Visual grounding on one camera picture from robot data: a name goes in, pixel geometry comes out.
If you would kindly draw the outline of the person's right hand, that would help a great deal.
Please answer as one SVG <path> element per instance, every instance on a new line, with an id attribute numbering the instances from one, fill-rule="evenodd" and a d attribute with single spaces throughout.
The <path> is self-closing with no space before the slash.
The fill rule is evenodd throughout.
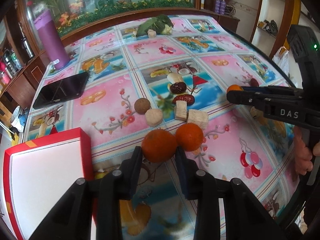
<path id="1" fill-rule="evenodd" d="M 311 172 L 313 164 L 311 159 L 313 156 L 317 157 L 320 154 L 319 142 L 314 146 L 313 150 L 310 150 L 302 139 L 302 131 L 299 127 L 295 126 L 293 129 L 294 137 L 294 155 L 295 155 L 295 169 L 300 175 L 306 175 L 307 172 Z"/>

